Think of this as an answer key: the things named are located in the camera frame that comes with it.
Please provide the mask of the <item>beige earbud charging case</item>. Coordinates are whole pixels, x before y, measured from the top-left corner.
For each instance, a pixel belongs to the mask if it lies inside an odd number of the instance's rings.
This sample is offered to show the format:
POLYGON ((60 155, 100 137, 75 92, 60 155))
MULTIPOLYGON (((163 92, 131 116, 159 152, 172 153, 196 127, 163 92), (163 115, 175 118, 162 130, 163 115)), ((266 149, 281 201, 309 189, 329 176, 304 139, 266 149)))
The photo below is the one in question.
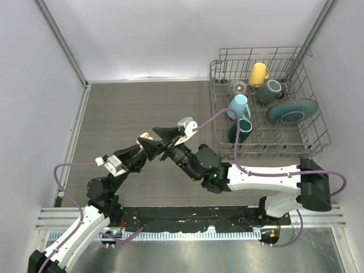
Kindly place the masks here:
POLYGON ((150 145, 154 143, 154 139, 150 133, 145 132, 137 137, 136 143, 141 150, 148 151, 150 149, 150 145))

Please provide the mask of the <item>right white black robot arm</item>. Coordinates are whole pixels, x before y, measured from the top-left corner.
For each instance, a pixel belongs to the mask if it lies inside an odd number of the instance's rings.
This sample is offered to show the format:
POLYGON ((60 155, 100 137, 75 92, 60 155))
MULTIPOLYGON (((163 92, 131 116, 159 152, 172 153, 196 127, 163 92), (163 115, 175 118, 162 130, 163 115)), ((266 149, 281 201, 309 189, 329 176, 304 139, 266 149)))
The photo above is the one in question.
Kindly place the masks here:
POLYGON ((271 224, 276 218, 300 208, 314 212, 328 212, 332 208, 329 176, 313 160, 301 159, 298 165, 282 167, 240 166, 223 162, 222 157, 204 143, 193 153, 177 127, 156 127, 154 131, 160 136, 159 141, 148 134, 137 140, 148 160, 157 156, 161 161, 170 158, 210 192, 220 194, 248 189, 277 192, 259 200, 257 218, 262 224, 271 224))

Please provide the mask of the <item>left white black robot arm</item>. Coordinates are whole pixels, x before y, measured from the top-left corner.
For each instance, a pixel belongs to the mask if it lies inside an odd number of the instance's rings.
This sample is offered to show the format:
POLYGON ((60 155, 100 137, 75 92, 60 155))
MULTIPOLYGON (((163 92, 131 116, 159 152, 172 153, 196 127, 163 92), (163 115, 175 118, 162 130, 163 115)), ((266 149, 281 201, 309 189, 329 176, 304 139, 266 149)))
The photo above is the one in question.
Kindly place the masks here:
POLYGON ((112 155, 95 159, 95 165, 104 166, 108 175, 89 180, 88 204, 80 208, 80 215, 67 231, 44 251, 35 250, 28 260, 28 272, 68 272, 107 226, 120 223, 122 207, 115 194, 128 175, 140 172, 147 155, 140 143, 117 150, 112 155))

